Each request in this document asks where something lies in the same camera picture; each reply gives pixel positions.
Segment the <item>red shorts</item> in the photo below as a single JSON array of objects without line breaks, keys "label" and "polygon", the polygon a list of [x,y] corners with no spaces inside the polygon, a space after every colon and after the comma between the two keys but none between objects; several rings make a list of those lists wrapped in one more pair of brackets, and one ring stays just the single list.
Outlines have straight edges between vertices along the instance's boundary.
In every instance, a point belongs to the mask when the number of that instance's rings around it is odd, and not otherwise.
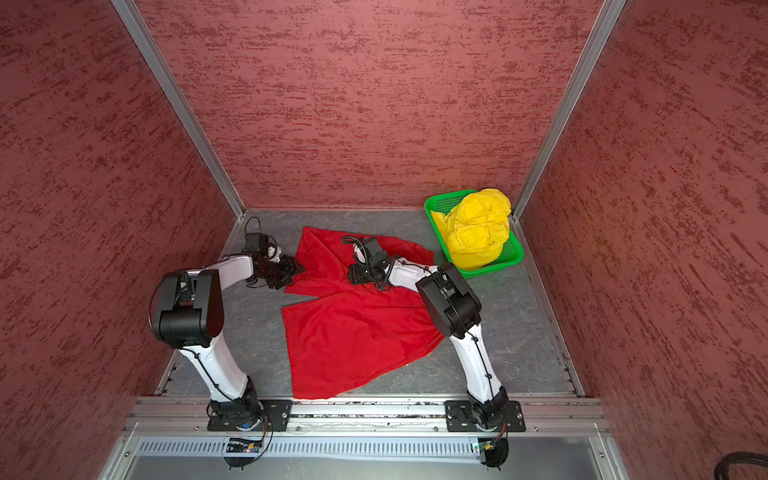
[{"label": "red shorts", "polygon": [[297,399],[327,399],[362,387],[427,356],[444,339],[418,293],[350,283],[353,247],[343,236],[304,228],[296,258],[305,270],[285,289],[303,298],[282,309]]}]

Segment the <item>green plastic basket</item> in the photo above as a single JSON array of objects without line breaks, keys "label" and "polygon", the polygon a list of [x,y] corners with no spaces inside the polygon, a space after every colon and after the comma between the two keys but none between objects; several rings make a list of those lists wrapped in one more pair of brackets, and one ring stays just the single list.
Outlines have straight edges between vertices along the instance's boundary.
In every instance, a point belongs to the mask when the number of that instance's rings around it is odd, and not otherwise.
[{"label": "green plastic basket", "polygon": [[474,278],[494,272],[501,271],[505,268],[519,264],[524,258],[524,250],[519,240],[515,236],[512,230],[509,231],[509,238],[503,244],[503,248],[500,255],[492,262],[473,270],[466,270],[459,267],[456,260],[453,258],[453,254],[446,246],[443,234],[439,231],[436,221],[433,218],[434,212],[442,214],[448,214],[455,206],[459,205],[461,201],[468,195],[476,193],[476,190],[460,190],[450,193],[443,193],[428,197],[424,202],[424,211],[430,225],[436,235],[441,249],[446,259],[457,266],[460,273],[466,278]]}]

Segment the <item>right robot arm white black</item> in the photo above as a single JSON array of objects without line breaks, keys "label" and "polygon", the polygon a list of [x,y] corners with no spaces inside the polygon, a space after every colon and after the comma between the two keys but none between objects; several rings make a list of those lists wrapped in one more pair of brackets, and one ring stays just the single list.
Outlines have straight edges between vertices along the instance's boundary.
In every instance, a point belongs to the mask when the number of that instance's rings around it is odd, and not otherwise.
[{"label": "right robot arm white black", "polygon": [[388,254],[375,237],[342,237],[353,247],[348,269],[353,285],[371,283],[380,290],[401,287],[417,292],[437,330],[449,338],[463,368],[475,425],[490,431],[502,424],[509,402],[488,355],[480,325],[482,305],[452,263],[423,265]]}]

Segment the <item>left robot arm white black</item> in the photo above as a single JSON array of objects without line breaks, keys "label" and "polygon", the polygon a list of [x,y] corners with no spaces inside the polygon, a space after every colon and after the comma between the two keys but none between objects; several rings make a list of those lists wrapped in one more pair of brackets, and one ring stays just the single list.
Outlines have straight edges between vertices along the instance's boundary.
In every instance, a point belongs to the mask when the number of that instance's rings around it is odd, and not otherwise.
[{"label": "left robot arm white black", "polygon": [[248,234],[241,253],[201,269],[170,272],[150,300],[148,321],[156,339],[181,352],[208,388],[210,431],[267,429],[269,415],[252,379],[237,365],[224,339],[223,292],[259,281],[280,290],[305,268],[263,233]]}]

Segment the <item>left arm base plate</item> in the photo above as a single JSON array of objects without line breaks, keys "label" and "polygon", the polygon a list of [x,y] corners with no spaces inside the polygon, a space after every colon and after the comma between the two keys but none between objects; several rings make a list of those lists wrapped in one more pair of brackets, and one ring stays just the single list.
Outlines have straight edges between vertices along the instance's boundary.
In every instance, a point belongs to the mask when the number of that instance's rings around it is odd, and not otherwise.
[{"label": "left arm base plate", "polygon": [[283,432],[287,428],[293,402],[262,400],[217,402],[211,400],[206,408],[207,430],[211,432]]}]

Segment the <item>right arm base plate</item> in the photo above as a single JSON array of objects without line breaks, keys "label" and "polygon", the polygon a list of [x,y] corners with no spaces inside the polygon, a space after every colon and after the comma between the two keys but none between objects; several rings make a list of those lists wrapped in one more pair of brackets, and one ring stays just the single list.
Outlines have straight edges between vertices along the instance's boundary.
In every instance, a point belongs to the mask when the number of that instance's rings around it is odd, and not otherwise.
[{"label": "right arm base plate", "polygon": [[507,401],[503,408],[491,403],[480,406],[469,400],[444,402],[449,432],[522,433],[527,430],[522,406],[518,401]]}]

